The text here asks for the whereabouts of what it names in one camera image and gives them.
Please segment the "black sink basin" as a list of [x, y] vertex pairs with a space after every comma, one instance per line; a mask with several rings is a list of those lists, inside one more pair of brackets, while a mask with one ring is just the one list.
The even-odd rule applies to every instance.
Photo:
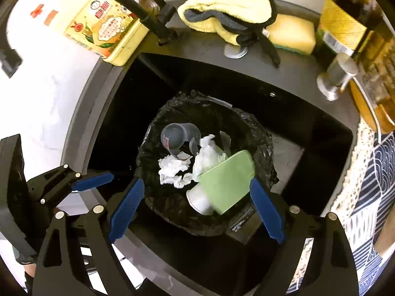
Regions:
[[117, 247], [169, 295], [250, 295], [268, 281], [279, 244], [263, 225], [246, 243], [230, 234], [243, 198], [222, 216], [205, 217], [183, 190], [160, 185], [159, 139], [171, 122], [202, 134], [226, 132], [233, 152], [252, 155], [257, 177], [275, 198], [322, 217], [340, 192], [356, 143], [359, 114], [352, 97], [330, 102], [316, 85], [313, 56], [280, 50], [276, 68], [253, 46], [228, 59], [224, 42], [172, 24], [179, 37], [164, 46], [148, 34], [122, 67], [98, 61], [75, 107], [62, 162], [75, 171], [111, 171], [114, 180], [84, 194], [108, 201], [135, 176], [145, 198]]

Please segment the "white tissue small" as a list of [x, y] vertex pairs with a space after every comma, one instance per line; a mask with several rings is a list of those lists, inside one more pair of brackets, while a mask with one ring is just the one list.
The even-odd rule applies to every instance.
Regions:
[[172, 155], [168, 155], [158, 160], [159, 164], [159, 182], [160, 185], [173, 185], [181, 189], [192, 183], [194, 176], [187, 172], [190, 167], [192, 156], [187, 156], [181, 160]]

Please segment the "black faucet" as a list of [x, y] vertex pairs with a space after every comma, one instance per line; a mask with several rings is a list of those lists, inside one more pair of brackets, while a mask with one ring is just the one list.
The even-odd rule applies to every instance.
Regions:
[[[166, 26], [174, 16], [176, 8], [164, 0], [153, 0], [160, 8], [156, 18], [149, 15], [135, 0], [115, 1], [132, 11], [141, 23], [157, 36], [159, 45], [165, 45], [177, 37], [176, 32]], [[22, 63], [18, 52], [9, 45], [6, 32], [9, 16], [17, 2], [18, 0], [4, 0], [1, 4], [1, 69], [7, 77], [12, 77]]]

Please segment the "yellow dish soap bottle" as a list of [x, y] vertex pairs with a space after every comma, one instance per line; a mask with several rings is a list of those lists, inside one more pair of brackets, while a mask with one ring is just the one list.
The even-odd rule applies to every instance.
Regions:
[[115, 0], [88, 0], [64, 31], [66, 38], [114, 66], [124, 66], [149, 30]]

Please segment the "navy patterned tablecloth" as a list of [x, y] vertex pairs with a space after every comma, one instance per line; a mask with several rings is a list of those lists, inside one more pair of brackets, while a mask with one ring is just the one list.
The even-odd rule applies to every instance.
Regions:
[[330, 205], [349, 240], [358, 278], [365, 295], [394, 254], [394, 132], [377, 136], [361, 119], [350, 167], [341, 192]]

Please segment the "clear plastic cup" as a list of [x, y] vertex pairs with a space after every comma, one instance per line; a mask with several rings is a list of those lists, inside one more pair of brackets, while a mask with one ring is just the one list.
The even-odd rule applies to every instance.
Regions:
[[201, 133], [198, 127], [192, 123], [172, 123], [168, 124], [161, 131], [161, 143], [167, 151], [175, 158], [181, 153], [181, 147], [188, 143], [192, 156], [196, 156], [199, 151], [199, 141]]

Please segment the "yellow grey cleaning cloth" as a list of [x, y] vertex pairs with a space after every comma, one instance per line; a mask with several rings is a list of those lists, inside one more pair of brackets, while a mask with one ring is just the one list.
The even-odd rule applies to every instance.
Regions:
[[274, 0], [187, 0], [178, 7], [179, 18], [196, 31], [218, 34], [225, 42], [248, 47], [260, 43], [275, 67], [280, 56], [264, 30], [278, 15]]

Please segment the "large cooking oil jug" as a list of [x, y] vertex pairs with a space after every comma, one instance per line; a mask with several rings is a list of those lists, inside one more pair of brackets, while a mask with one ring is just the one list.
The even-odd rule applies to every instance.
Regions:
[[350, 88], [359, 113], [373, 131], [383, 134], [394, 131], [394, 34], [381, 20], [357, 54], [363, 86], [377, 116], [371, 115], [368, 105], [354, 81]]

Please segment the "metal sink plug knob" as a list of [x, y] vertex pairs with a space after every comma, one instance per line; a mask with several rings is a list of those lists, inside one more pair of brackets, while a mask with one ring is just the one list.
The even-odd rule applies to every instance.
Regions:
[[229, 59], [241, 59], [248, 52], [248, 48], [240, 45], [227, 43], [224, 46], [224, 55]]

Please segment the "yellow sponge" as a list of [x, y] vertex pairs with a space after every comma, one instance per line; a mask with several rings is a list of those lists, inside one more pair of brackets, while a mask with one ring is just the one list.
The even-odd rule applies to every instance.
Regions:
[[315, 27], [311, 21], [278, 14], [266, 31], [268, 39], [277, 48], [305, 55], [311, 55], [315, 48]]

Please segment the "green paper cup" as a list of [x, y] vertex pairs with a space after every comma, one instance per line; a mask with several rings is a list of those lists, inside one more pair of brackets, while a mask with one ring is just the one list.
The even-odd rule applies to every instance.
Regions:
[[242, 150], [199, 176], [199, 182], [186, 192], [189, 205], [201, 215], [224, 214], [249, 193], [255, 176], [255, 163]]

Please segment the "yellow-label dark bottle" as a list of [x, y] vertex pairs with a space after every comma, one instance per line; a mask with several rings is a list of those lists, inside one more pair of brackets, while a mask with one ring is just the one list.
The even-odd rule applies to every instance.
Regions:
[[325, 0], [313, 50], [316, 60], [327, 68], [340, 53], [355, 57], [381, 17], [376, 0]]

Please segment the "black trash bag bin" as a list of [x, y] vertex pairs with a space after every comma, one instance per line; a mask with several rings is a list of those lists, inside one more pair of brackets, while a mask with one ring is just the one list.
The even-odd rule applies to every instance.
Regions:
[[[192, 123], [201, 132], [196, 156], [179, 160], [161, 143], [161, 132], [172, 123]], [[278, 183], [271, 134], [241, 109], [216, 103], [200, 92], [180, 92], [161, 107], [138, 149], [136, 176], [145, 183], [145, 203], [159, 217], [191, 235], [221, 235], [249, 199], [244, 197], [223, 215], [201, 215], [186, 192], [198, 177], [231, 155], [247, 150], [265, 188]]]

